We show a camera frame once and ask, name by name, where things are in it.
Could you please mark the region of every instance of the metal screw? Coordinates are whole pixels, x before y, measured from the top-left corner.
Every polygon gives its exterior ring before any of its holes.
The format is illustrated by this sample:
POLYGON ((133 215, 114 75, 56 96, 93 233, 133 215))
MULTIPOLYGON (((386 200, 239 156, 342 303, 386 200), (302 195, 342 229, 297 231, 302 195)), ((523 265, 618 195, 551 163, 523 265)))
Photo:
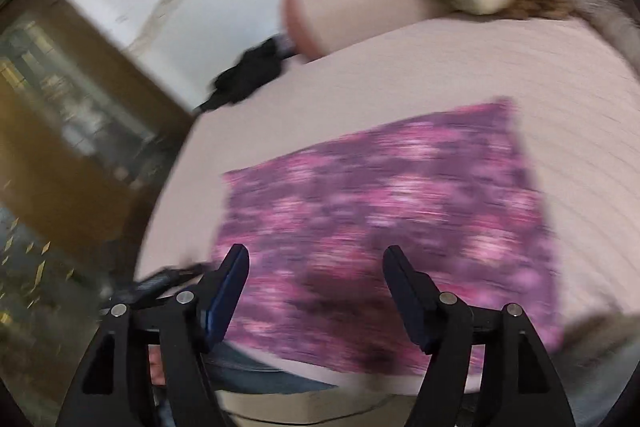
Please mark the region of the metal screw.
POLYGON ((113 308, 111 308, 111 315, 114 317, 121 317, 127 313, 127 305, 126 304, 116 304, 113 308))
POLYGON ((456 297, 455 293, 451 292, 442 292, 440 294, 440 302, 443 304, 455 304, 458 302, 458 297, 456 297))
POLYGON ((522 306, 516 303, 508 304, 507 313, 513 317, 520 317, 522 315, 522 306))
POLYGON ((191 301, 193 301, 193 297, 194 297, 193 293, 187 290, 187 291, 178 293, 175 299, 178 302, 180 302, 180 304, 188 304, 191 301))

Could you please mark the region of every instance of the purple towel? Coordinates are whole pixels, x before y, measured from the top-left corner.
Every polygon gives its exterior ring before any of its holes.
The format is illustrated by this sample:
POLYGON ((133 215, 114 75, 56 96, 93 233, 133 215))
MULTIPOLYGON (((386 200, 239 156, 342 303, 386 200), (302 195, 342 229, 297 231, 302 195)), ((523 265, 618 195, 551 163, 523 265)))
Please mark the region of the purple towel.
POLYGON ((512 112, 498 100, 419 116, 228 172, 213 258, 243 243, 251 270, 226 339, 340 372, 423 372, 382 276, 399 245, 470 305, 520 303, 556 347, 554 238, 512 112))

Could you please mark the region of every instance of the black cable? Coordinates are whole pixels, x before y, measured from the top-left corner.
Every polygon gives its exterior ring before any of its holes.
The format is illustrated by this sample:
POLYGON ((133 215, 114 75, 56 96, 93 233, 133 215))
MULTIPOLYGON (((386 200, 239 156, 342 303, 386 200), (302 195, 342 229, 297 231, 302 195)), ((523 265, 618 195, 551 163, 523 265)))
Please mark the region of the black cable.
POLYGON ((374 404, 371 407, 369 407, 368 409, 365 409, 363 411, 352 412, 351 414, 345 414, 345 415, 342 415, 342 416, 336 416, 334 418, 327 418, 326 420, 320 420, 320 421, 311 422, 311 423, 273 422, 273 421, 270 421, 270 420, 261 420, 259 418, 251 418, 250 416, 244 416, 242 414, 238 414, 238 413, 232 412, 232 411, 226 411, 225 410, 225 413, 227 413, 229 416, 235 416, 236 418, 240 418, 242 420, 249 420, 249 421, 258 422, 258 423, 270 423, 272 425, 284 425, 284 426, 287 426, 287 427, 310 427, 311 425, 321 425, 323 423, 333 422, 333 421, 336 421, 336 420, 343 420, 345 418, 352 418, 354 416, 360 416, 362 414, 366 414, 368 412, 375 411, 376 409, 380 409, 381 407, 384 407, 393 398, 395 398, 395 396, 387 396, 386 398, 383 398, 382 400, 380 400, 377 404, 374 404))

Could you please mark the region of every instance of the pink blanket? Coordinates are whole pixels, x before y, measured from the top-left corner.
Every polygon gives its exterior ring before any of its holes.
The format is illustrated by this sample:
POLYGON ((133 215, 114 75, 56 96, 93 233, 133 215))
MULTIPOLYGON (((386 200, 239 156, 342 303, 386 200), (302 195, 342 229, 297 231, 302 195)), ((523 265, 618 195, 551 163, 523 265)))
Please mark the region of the pink blanket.
POLYGON ((213 258, 243 243, 251 270, 226 339, 340 372, 423 373, 382 277, 399 245, 470 305, 520 303, 556 347, 554 240, 512 112, 499 100, 420 116, 228 172, 213 258))

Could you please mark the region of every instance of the bed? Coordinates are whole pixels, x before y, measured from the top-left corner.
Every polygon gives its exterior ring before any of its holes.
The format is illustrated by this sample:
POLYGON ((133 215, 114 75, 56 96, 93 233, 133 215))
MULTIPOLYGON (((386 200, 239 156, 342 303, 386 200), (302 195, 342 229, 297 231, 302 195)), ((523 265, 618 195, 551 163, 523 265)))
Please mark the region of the bed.
MULTIPOLYGON (((562 325, 640 310, 640 86, 579 19, 425 20, 293 65, 236 106, 198 118, 156 207, 139 277, 206 261, 222 223, 221 174, 338 136, 511 97, 558 234, 562 325)), ((418 380, 334 375, 269 353, 294 374, 397 393, 418 380)))

